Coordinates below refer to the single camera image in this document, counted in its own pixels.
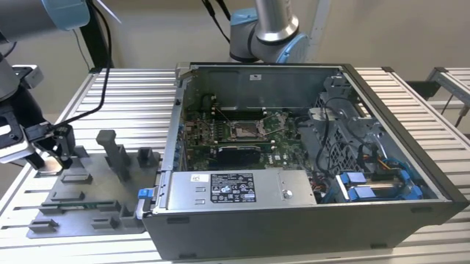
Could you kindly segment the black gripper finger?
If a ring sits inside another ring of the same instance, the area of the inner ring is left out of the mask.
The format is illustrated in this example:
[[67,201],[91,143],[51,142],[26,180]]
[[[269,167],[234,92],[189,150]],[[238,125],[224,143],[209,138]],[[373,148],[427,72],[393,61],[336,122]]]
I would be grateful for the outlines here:
[[51,154],[51,127],[51,125],[35,125],[26,128],[25,130],[29,143],[34,146],[34,153],[29,154],[25,157],[25,160],[30,163],[35,170],[39,170],[46,166],[46,160],[38,154],[37,149],[45,153]]
[[55,157],[63,168],[70,168],[77,146],[75,133],[71,125],[65,125],[54,131]]

